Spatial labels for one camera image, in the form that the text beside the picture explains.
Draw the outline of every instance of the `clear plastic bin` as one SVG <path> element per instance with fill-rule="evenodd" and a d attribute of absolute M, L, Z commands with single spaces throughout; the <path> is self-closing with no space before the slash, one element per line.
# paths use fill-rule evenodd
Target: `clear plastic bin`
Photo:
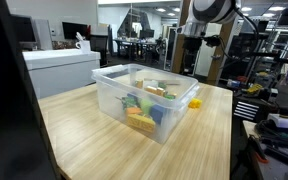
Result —
<path fill-rule="evenodd" d="M 142 65 L 92 71 L 102 112 L 165 143 L 199 88 L 196 79 Z"/>

